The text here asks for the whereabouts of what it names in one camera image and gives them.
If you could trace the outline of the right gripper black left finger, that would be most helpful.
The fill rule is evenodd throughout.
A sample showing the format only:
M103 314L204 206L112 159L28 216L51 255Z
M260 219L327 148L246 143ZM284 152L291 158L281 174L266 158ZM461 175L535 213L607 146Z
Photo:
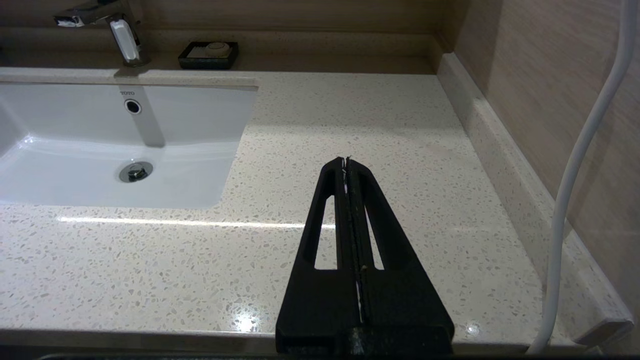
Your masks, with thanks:
M275 346L281 354L347 354L351 331L361 324L355 236L346 160L325 164L318 177L301 241L279 310ZM323 217L334 198L336 269L317 269Z

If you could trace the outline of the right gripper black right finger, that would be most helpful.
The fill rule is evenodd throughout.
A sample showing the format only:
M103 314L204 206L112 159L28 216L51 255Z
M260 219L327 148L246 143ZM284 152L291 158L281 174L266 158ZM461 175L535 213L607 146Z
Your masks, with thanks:
M372 171L346 159L362 353L451 353L454 324Z

